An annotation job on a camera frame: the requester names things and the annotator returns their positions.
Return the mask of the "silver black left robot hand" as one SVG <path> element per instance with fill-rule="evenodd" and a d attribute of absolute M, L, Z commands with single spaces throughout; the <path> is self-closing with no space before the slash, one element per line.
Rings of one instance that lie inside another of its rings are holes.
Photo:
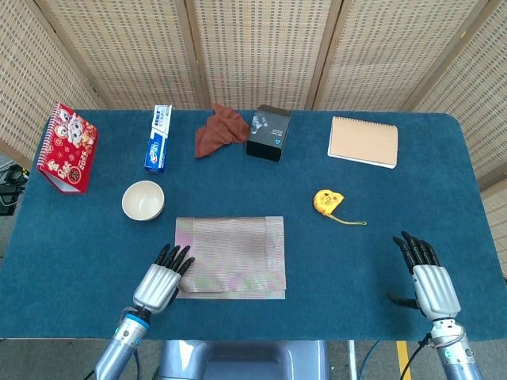
<path fill-rule="evenodd" d="M 190 246 L 166 244 L 147 269 L 133 295 L 134 307 L 150 314 L 160 314 L 177 296 L 185 273 L 195 258 L 187 257 Z"/>

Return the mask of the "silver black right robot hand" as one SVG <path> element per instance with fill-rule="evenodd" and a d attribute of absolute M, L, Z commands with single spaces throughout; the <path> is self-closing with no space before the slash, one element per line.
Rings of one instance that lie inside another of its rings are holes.
<path fill-rule="evenodd" d="M 387 294 L 397 306 L 420 310 L 430 321 L 454 319 L 461 305 L 447 269 L 441 265 L 434 248 L 406 231 L 402 237 L 393 237 L 414 285 L 415 298 L 400 298 Z"/>

